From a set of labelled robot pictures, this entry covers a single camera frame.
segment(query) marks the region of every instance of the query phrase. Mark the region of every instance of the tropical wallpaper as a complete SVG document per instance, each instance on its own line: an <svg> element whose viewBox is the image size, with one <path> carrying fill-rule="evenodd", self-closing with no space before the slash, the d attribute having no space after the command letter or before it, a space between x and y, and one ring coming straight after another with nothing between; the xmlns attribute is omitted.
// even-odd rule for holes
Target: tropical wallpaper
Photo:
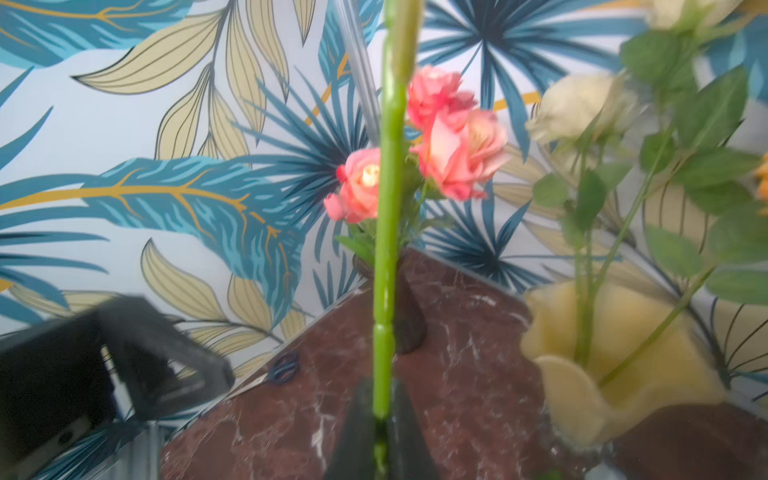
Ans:
<svg viewBox="0 0 768 480"><path fill-rule="evenodd" d="M382 0L358 0L374 77ZM734 141L764 154L768 12L697 63L706 83L750 70ZM429 0L419 61L461 71L496 110L515 159L450 214L424 247L513 293L572 274L554 218L531 186L554 166L524 129L540 95L572 71L616 70L645 27L639 0ZM0 0L0 335L119 295L146 296L182 332L227 356L245 380L360 281L322 200L336 167L369 140L328 0ZM616 232L619 192L601 215ZM614 281L674 297L645 225L702 247L713 218L674 185L646 202ZM768 308L696 298L724 382L768 410ZM118 388L120 418L40 478L82 478L142 431ZM170 438L210 406L163 419Z"/></svg>

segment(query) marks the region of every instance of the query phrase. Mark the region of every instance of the green stem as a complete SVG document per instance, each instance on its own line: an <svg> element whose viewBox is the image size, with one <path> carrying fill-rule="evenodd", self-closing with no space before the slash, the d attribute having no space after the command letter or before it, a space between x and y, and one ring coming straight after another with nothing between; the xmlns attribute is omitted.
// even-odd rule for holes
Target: green stem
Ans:
<svg viewBox="0 0 768 480"><path fill-rule="evenodd" d="M669 315L667 315L667 318L665 318L664 321L661 322L659 326L657 326L656 329L645 340L643 340L643 342L632 353L630 353L626 359L624 359L623 362L619 363L616 368L604 376L603 379L598 383L598 387L605 387L611 380L615 379L620 373L627 369L627 367L631 365L632 362L634 362L651 345L659 340L659 338L661 338L661 335L664 334L664 330L666 330L667 327L672 324L672 322L677 318L678 315L680 315L681 312L683 312L683 310L688 308L688 304L694 297L694 294L704 285L716 267L717 266L713 266L704 272L704 274L702 274L696 280L696 282L694 282L694 284L689 287L688 290L686 290L685 294L680 298L680 300L677 301L677 305L672 309Z"/></svg>
<svg viewBox="0 0 768 480"><path fill-rule="evenodd" d="M382 141L379 178L379 217L376 224L376 265L373 284L373 415L389 416L392 359L395 337L395 280L399 258L398 225L402 203L402 171L405 163L403 134L406 115L406 85L415 57L422 17L422 2L387 0L382 66Z"/></svg>
<svg viewBox="0 0 768 480"><path fill-rule="evenodd" d="M656 155L656 158L654 159L653 165L650 167L650 170L648 171L648 175L646 175L645 180L643 180L643 184L640 187L640 193L638 193L637 196L634 198L632 207L630 208L626 218L624 218L624 223L621 225L621 230L619 230L619 233L616 235L616 240L614 240L614 244L611 245L611 249L608 251L608 255L606 255L605 261L603 262L603 265L600 267L600 272L598 273L598 276L594 282L594 291L595 291L594 296L597 296L597 291L600 289L603 282L605 281L605 277L607 276L608 267L611 266L611 262L613 262L614 258L616 258L616 253L618 253L619 248L621 247L621 244L624 242L624 238L627 236L627 233L629 232L630 225L632 224L632 220L634 220L634 216L637 214L637 211L640 209L640 206L643 204L643 202L646 199L648 190L650 189L650 183L654 179L654 172L656 171L656 168L659 162L661 162L661 158L664 155L664 149L667 146L667 143L672 139L672 132L673 132L673 129L671 127L669 127L664 132L664 139L661 143L661 146L659 147L659 152Z"/></svg>
<svg viewBox="0 0 768 480"><path fill-rule="evenodd" d="M587 171L587 150L588 146L579 151L577 162L580 164L579 179L584 178ZM592 229L586 232L586 255L581 255L581 249L575 252L574 263L576 266L576 352L574 361L586 366L589 362L589 350L592 343L592 315L589 313L589 298L592 291ZM586 280L582 278L579 270L586 272Z"/></svg>

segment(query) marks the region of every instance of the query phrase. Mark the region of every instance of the ruffled vase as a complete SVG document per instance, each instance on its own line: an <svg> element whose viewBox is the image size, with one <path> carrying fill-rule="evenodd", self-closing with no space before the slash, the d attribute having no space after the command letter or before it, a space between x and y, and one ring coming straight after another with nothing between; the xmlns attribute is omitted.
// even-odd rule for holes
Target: ruffled vase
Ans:
<svg viewBox="0 0 768 480"><path fill-rule="evenodd" d="M723 384L680 314L661 338L603 388L598 382L633 352L673 306L622 286L598 293L590 361L573 361L576 348L574 282L556 283L525 297L533 314L521 351L541 370L554 427L577 449L625 433L658 409L676 404L714 405Z"/></svg>

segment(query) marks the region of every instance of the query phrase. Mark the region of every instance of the vase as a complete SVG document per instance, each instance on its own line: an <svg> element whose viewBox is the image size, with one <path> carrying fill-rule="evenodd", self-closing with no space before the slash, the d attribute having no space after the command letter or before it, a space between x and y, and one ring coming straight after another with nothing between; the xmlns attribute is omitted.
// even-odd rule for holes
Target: vase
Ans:
<svg viewBox="0 0 768 480"><path fill-rule="evenodd" d="M355 268L368 280L373 281L373 268L355 255ZM397 263L397 278L395 281L395 318L392 329L395 333L395 351L405 355L419 348L427 336L427 322L424 319L419 302L413 295L411 285L400 269L402 257Z"/></svg>
<svg viewBox="0 0 768 480"><path fill-rule="evenodd" d="M651 413L676 404L715 405L725 389L681 313L664 334L606 386L598 382L645 340L673 306L631 289L606 284L594 306L591 355L573 361L576 348L574 282L532 290L533 314L521 351L541 370L554 427L577 449L594 448L625 433Z"/></svg>

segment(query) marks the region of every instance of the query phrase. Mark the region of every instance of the black object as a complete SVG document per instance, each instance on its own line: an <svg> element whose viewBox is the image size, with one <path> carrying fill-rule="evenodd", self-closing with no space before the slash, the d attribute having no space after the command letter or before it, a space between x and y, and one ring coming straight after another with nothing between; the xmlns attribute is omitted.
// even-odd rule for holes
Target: black object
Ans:
<svg viewBox="0 0 768 480"><path fill-rule="evenodd" d="M381 434L386 436L388 445L388 480L439 480L406 386L398 379L392 383L386 432L377 432L372 398L373 381L361 380L323 480L373 480L376 475L373 446Z"/></svg>
<svg viewBox="0 0 768 480"><path fill-rule="evenodd" d="M234 384L228 361L146 300L121 297L0 339L0 479L29 478L116 415L106 346L139 420L211 400ZM196 370L178 379L169 362Z"/></svg>
<svg viewBox="0 0 768 480"><path fill-rule="evenodd" d="M355 255L353 263L360 275L373 281L373 268ZM395 351L398 355L411 353L424 343L427 336L427 322L422 308L413 295L408 278L400 269L402 257L397 263L397 279L395 281L395 318L392 319L392 329L395 332Z"/></svg>

